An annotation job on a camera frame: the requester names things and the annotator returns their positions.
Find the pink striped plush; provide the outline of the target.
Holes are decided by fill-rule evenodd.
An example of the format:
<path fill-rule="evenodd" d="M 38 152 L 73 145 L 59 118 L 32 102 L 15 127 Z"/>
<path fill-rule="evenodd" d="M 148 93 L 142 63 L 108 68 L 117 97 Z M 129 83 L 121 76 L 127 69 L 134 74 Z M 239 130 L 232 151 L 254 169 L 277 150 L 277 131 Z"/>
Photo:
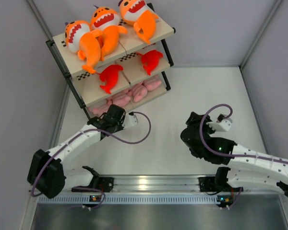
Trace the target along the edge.
<path fill-rule="evenodd" d="M 147 96 L 148 90 L 143 86 L 142 83 L 136 84 L 129 89 L 128 95 L 132 97 L 135 103 L 141 101 L 145 96 Z"/>
<path fill-rule="evenodd" d="M 105 104 L 99 107 L 89 107 L 88 110 L 97 116 L 101 116 L 103 113 L 107 112 L 109 109 L 109 105 Z"/>
<path fill-rule="evenodd" d="M 159 79 L 158 75 L 155 75 L 143 81 L 143 86 L 149 92 L 156 90 L 161 84 L 162 84 L 162 81 Z"/>
<path fill-rule="evenodd" d="M 107 98 L 108 104 L 114 104 L 119 107 L 125 107 L 129 103 L 130 100 L 131 100 L 131 97 L 129 96 L 129 89 L 120 91 L 116 93 L 115 95 Z"/>

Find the large red shark plush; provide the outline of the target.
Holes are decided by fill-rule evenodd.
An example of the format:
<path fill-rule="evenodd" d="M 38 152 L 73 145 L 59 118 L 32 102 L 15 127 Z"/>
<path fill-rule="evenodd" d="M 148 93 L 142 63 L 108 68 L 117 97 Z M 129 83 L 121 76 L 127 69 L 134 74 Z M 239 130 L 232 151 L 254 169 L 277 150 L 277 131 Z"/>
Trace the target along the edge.
<path fill-rule="evenodd" d="M 105 83 L 105 85 L 100 85 L 99 87 L 105 91 L 107 94 L 111 94 L 111 90 L 118 83 L 119 71 L 123 71 L 121 65 L 113 64 L 106 67 L 99 75 L 99 79 Z"/>

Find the small red shark plush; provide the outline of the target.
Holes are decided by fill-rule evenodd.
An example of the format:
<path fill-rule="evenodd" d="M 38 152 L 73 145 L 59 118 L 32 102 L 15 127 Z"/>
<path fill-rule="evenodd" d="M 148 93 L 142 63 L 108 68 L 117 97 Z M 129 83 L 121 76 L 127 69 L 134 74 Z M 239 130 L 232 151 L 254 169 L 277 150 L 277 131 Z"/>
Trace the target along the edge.
<path fill-rule="evenodd" d="M 163 58 L 163 54 L 157 50 L 151 50 L 145 54 L 136 52 L 141 57 L 143 69 L 150 76 L 151 72 L 158 66 L 159 60 Z"/>

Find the orange shark plush face down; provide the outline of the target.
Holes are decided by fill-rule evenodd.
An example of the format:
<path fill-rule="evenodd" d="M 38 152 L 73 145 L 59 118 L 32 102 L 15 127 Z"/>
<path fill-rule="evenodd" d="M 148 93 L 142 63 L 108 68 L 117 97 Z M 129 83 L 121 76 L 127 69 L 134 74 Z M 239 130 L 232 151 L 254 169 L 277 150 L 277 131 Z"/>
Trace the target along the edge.
<path fill-rule="evenodd" d="M 92 29 L 90 23 L 84 20 L 65 24 L 65 43 L 68 49 L 78 58 L 85 61 L 82 69 L 95 74 L 95 66 L 101 59 L 101 47 L 98 38 L 103 34 L 98 29 Z"/>

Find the orange shark plush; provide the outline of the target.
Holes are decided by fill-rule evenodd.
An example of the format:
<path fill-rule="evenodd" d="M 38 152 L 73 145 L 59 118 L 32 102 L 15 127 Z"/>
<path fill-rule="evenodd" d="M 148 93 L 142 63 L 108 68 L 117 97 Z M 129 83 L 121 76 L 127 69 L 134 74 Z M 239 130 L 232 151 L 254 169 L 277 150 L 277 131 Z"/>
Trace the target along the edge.
<path fill-rule="evenodd" d="M 100 30 L 98 42 L 101 47 L 100 60 L 111 54 L 118 46 L 120 34 L 127 34 L 124 26 L 119 25 L 120 15 L 112 8 L 94 6 L 95 11 L 91 17 L 90 26 L 93 30 Z"/>

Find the orange shark plush facing up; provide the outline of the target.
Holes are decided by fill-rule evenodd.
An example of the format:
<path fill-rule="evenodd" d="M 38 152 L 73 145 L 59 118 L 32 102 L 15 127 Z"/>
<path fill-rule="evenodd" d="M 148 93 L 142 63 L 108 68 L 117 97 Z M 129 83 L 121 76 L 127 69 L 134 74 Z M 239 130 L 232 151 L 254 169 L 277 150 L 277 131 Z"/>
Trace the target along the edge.
<path fill-rule="evenodd" d="M 137 36 L 147 44 L 156 32 L 156 20 L 159 18 L 147 6 L 144 0 L 120 0 L 118 3 L 121 18 L 131 25 Z"/>

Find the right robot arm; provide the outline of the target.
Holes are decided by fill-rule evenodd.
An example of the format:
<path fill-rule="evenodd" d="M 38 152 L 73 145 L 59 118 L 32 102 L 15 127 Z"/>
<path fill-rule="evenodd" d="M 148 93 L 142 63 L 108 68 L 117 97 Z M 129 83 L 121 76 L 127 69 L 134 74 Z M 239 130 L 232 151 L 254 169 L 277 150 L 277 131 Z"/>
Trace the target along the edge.
<path fill-rule="evenodd" d="M 191 112 L 180 138 L 191 155 L 211 164 L 219 165 L 215 174 L 218 187 L 260 188 L 272 190 L 288 197 L 288 159 L 261 153 L 237 142 L 214 137 L 215 132 L 226 132 L 232 121 L 213 122 Z"/>

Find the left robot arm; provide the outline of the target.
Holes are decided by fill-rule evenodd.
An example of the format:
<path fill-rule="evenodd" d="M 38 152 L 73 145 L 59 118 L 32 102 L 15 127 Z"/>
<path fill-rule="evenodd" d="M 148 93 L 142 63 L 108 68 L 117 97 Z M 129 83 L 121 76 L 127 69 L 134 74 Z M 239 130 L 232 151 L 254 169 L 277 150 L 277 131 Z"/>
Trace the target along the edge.
<path fill-rule="evenodd" d="M 111 105 L 101 116 L 90 118 L 72 137 L 61 144 L 33 154 L 27 181 L 32 186 L 31 196 L 56 197 L 67 181 L 66 166 L 72 159 L 104 137 L 123 130 L 126 111 Z"/>

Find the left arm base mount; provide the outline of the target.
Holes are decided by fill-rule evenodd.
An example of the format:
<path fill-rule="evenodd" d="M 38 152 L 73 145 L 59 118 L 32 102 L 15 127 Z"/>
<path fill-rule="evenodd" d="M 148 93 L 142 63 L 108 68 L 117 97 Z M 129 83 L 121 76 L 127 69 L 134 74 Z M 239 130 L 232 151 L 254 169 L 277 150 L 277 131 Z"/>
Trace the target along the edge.
<path fill-rule="evenodd" d="M 72 188 L 72 192 L 111 192 L 114 187 L 114 177 L 93 177 L 89 185 Z"/>

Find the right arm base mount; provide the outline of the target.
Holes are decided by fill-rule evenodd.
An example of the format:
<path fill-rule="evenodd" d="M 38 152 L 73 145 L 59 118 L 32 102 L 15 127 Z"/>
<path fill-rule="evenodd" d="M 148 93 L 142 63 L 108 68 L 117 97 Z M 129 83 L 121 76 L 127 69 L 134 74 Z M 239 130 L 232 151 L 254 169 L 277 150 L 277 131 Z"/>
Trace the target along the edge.
<path fill-rule="evenodd" d="M 232 187 L 228 182 L 217 181 L 214 176 L 204 176 L 198 178 L 201 192 L 220 193 L 220 192 L 239 192 L 240 187 Z"/>

